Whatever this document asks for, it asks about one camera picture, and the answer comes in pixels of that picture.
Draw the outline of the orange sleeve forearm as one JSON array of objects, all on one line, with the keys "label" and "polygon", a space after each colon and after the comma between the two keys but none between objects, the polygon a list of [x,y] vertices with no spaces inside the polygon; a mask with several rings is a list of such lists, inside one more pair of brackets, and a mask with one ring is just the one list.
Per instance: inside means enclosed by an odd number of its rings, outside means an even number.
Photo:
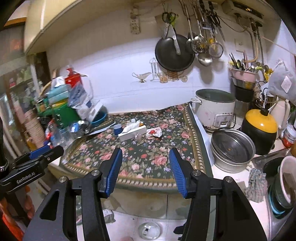
[{"label": "orange sleeve forearm", "polygon": [[8,210],[8,202],[5,198],[1,199],[1,212],[2,212],[2,221],[5,226],[8,228],[9,233],[12,235],[13,240],[22,241],[24,232],[17,225],[16,221],[11,216]]}]

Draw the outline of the left hand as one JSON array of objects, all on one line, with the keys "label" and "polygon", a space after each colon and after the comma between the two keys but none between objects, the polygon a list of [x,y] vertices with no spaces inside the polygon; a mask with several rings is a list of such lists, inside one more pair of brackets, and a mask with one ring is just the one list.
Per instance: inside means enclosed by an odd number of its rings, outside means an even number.
[{"label": "left hand", "polygon": [[29,196],[29,192],[30,192],[30,187],[27,185],[25,186],[25,192],[26,192],[26,198],[25,198],[25,210],[27,212],[28,218],[32,219],[34,214],[35,214],[35,207],[34,204],[32,202],[31,197]]}]

